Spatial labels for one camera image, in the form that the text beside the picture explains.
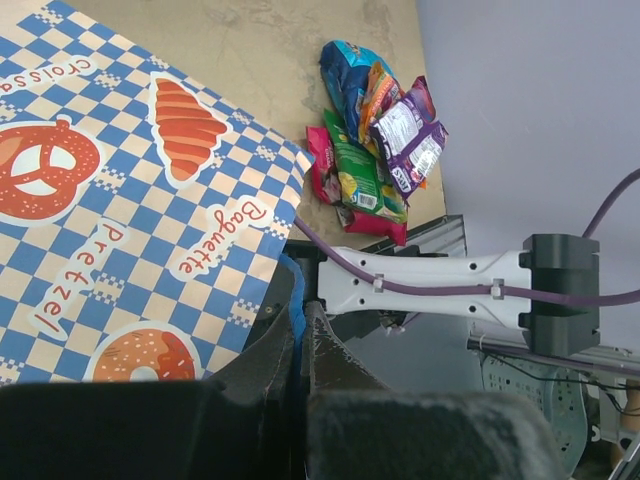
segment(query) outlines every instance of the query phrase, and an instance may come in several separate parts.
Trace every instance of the green snack bag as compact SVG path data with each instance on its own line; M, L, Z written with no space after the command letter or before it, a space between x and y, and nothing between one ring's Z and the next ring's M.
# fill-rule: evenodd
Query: green snack bag
M375 157L349 143L344 121L338 115L325 110L324 121L333 142L342 203L397 223L406 222L404 202Z

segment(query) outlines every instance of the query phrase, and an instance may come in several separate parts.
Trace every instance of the plastic basket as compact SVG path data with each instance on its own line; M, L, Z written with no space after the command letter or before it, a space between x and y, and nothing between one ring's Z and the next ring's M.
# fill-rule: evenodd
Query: plastic basket
M522 395L542 411L551 424L560 458L570 476L587 444L587 415L581 385L561 380L578 380L578 373L516 358L505 357L504 360L538 378L555 379L536 380L501 362L498 357L487 356L482 362L486 391Z

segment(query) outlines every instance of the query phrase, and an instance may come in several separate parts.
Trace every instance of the placemat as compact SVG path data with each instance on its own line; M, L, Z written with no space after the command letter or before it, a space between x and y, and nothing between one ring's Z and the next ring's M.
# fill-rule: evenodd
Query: placemat
M0 385L231 361L310 155L62 2L0 32L0 79Z

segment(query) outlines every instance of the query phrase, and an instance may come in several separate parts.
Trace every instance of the beige tabletop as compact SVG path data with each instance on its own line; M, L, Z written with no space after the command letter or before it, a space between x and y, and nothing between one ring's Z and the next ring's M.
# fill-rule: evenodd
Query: beige tabletop
M44 4L42 0L23 0ZM18 3L10 2L11 7ZM330 100L320 78L322 46L344 39L381 55L408 88L424 74L414 0L67 0L223 95L285 137L306 146ZM445 213L440 169L410 198L409 227ZM298 215L332 245L378 238L346 234L309 182ZM295 229L290 238L306 238Z

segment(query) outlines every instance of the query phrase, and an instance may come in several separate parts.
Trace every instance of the pile of snack bags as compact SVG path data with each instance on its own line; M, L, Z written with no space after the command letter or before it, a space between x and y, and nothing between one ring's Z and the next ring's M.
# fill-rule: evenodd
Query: pile of snack bags
M426 79L404 92L382 58L344 41L324 46L320 72L338 113L307 127L314 191L345 231L405 245L407 199L426 186L448 137Z

